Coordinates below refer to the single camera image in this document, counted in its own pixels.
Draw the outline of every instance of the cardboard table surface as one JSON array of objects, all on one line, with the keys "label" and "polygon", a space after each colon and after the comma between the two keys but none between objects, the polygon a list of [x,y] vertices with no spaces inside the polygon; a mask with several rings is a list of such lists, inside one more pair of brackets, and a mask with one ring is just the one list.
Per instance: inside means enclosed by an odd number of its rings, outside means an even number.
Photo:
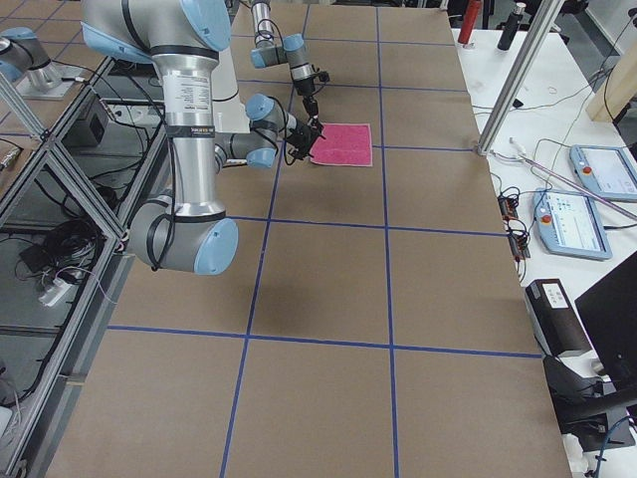
[{"label": "cardboard table surface", "polygon": [[[235,262],[135,263],[49,478],[569,477],[446,15],[272,18],[331,75],[320,118],[371,125],[373,167],[223,171]],[[243,102],[302,119],[243,7],[233,35]]]}]

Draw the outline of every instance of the light blue joint cap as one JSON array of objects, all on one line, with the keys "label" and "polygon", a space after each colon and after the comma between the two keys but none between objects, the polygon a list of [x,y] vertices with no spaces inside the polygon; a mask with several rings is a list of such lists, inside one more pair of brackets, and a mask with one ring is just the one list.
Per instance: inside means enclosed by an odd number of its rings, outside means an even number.
[{"label": "light blue joint cap", "polygon": [[256,169],[270,169],[275,163],[277,152],[271,147],[260,147],[254,151],[250,151],[246,155],[246,160],[250,167]]},{"label": "light blue joint cap", "polygon": [[38,38],[33,30],[27,27],[16,27],[5,30],[0,33],[0,36],[8,38],[9,40],[33,40]]},{"label": "light blue joint cap", "polygon": [[250,58],[252,59],[252,65],[255,68],[266,68],[266,62],[258,48],[255,48],[252,52],[250,52]]},{"label": "light blue joint cap", "polygon": [[180,3],[203,43],[217,52],[230,46],[230,17],[224,0],[180,0]]},{"label": "light blue joint cap", "polygon": [[0,73],[13,83],[22,76],[22,72],[7,62],[0,62]]},{"label": "light blue joint cap", "polygon": [[216,276],[228,269],[237,252],[239,229],[232,219],[217,222],[199,247],[195,258],[195,274]]},{"label": "light blue joint cap", "polygon": [[283,49],[286,52],[295,52],[299,48],[302,48],[305,43],[303,35],[295,33],[283,39]]},{"label": "light blue joint cap", "polygon": [[275,101],[272,98],[257,93],[246,103],[246,115],[252,121],[262,120],[270,114],[274,107]]},{"label": "light blue joint cap", "polygon": [[138,48],[135,48],[122,40],[112,37],[91,25],[82,22],[82,32],[84,35],[84,43],[97,52],[108,57],[117,58],[134,63],[152,63],[149,55],[146,55]]}]

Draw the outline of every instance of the red bottle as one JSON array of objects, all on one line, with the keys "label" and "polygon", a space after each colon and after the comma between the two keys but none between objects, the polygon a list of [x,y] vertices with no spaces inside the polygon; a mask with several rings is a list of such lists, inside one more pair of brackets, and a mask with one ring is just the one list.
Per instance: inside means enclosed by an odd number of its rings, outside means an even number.
[{"label": "red bottle", "polygon": [[474,29],[474,24],[476,23],[476,18],[478,18],[481,7],[482,0],[469,0],[465,18],[462,22],[462,28],[460,29],[460,35],[458,36],[458,43],[462,43],[463,45],[469,43],[471,32]]}]

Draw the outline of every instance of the computer monitor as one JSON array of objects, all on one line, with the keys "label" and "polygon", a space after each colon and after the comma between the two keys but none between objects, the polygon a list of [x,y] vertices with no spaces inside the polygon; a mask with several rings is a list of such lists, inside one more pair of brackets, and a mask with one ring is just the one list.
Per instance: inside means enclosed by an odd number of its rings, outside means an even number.
[{"label": "computer monitor", "polygon": [[[615,387],[637,385],[637,252],[578,297],[575,307]],[[637,405],[629,410],[637,415]]]},{"label": "computer monitor", "polygon": [[[575,308],[612,382],[581,377],[551,357],[544,370],[560,430],[591,451],[627,409],[637,411],[637,253],[577,298]],[[634,443],[624,422],[607,447]]]}]

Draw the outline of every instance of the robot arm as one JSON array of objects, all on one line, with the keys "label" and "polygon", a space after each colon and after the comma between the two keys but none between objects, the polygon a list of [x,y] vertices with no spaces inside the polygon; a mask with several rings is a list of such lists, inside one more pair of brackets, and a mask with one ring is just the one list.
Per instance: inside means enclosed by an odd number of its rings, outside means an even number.
[{"label": "robot arm", "polygon": [[0,73],[15,82],[25,72],[34,88],[41,92],[62,82],[60,72],[33,31],[18,27],[0,32]]},{"label": "robot arm", "polygon": [[[215,174],[230,158],[271,167],[279,135],[304,157],[320,125],[300,123],[262,95],[243,110],[233,93],[237,85],[223,0],[82,4],[85,42],[108,56],[153,64],[164,91],[174,187],[138,209],[130,224],[129,249],[155,269],[220,274],[234,258],[238,230],[217,197]],[[216,97],[214,90],[223,93]],[[221,115],[213,112],[213,105],[222,110],[233,104]],[[249,127],[228,130],[229,117],[246,114]]]},{"label": "robot arm", "polygon": [[300,33],[283,38],[283,45],[276,44],[276,24],[270,19],[270,0],[253,0],[250,10],[255,30],[256,48],[251,54],[254,67],[267,68],[288,63],[297,94],[303,97],[303,105],[311,120],[317,121],[319,104],[314,97],[317,92],[315,80],[325,84],[329,82],[329,73],[310,63],[308,48]]}]

